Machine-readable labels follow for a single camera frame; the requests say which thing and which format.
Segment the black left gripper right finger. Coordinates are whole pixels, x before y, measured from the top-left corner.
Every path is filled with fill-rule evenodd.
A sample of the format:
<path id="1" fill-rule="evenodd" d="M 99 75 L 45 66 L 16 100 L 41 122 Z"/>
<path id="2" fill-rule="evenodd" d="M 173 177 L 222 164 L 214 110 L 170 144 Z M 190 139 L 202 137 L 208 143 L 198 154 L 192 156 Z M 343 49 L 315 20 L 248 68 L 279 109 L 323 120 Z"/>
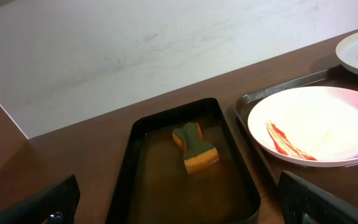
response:
<path id="1" fill-rule="evenodd" d="M 289 171 L 280 175 L 278 196 L 285 224 L 358 224 L 358 208 Z"/>

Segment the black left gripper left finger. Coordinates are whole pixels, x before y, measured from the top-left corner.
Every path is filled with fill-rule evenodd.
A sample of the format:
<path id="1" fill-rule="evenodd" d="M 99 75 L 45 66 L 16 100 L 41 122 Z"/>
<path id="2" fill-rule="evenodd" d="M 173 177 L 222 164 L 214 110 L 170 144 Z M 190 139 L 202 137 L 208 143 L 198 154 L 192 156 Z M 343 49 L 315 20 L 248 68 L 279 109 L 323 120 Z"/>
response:
<path id="1" fill-rule="evenodd" d="M 73 224 L 79 200 L 80 189 L 76 177 L 75 175 L 70 175 L 1 211 L 0 224 Z"/>

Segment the pink plate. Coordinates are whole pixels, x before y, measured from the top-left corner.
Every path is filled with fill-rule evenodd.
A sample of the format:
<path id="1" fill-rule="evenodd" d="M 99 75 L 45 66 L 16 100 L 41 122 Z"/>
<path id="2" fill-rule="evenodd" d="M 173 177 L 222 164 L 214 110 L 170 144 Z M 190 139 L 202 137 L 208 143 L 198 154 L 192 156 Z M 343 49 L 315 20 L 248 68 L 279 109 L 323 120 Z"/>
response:
<path id="1" fill-rule="evenodd" d="M 358 91 L 305 86 L 258 102 L 247 119 L 262 149 L 310 167 L 358 164 Z"/>

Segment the orange green sponge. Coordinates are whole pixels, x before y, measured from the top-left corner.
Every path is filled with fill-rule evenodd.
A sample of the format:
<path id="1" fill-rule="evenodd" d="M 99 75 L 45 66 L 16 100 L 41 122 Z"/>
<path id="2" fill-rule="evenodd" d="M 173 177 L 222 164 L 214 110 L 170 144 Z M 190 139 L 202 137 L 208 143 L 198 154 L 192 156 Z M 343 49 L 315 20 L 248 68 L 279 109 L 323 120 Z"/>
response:
<path id="1" fill-rule="evenodd" d="M 183 162 L 188 174 L 207 168 L 219 160 L 218 150 L 204 139 L 198 123 L 186 123 L 172 131 L 174 143 L 183 154 Z"/>

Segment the brown serving tray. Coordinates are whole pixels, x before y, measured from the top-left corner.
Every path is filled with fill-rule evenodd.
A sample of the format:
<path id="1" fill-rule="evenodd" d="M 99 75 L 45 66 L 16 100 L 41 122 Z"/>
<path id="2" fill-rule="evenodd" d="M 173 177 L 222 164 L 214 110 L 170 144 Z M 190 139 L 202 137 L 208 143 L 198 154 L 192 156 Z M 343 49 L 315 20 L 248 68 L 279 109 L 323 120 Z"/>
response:
<path id="1" fill-rule="evenodd" d="M 262 149 L 251 136 L 247 119 L 251 109 L 276 92 L 300 86 L 335 86 L 358 91 L 358 75 L 338 65 L 311 75 L 263 88 L 240 97 L 235 105 L 236 122 L 247 142 L 252 161 L 262 169 L 269 191 L 276 192 L 282 171 L 287 170 L 358 208 L 358 164 L 344 167 L 303 167 L 283 161 Z"/>

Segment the black water tray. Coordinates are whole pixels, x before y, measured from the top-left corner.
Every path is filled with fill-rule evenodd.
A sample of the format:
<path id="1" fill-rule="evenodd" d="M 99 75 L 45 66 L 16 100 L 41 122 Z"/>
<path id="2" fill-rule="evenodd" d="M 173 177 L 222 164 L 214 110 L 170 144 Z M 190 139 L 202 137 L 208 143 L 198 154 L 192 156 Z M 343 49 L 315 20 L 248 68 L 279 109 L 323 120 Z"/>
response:
<path id="1" fill-rule="evenodd" d="M 192 174 L 172 132 L 197 123 L 218 160 Z M 215 98 L 136 121 L 108 223 L 257 223 L 261 198 Z"/>

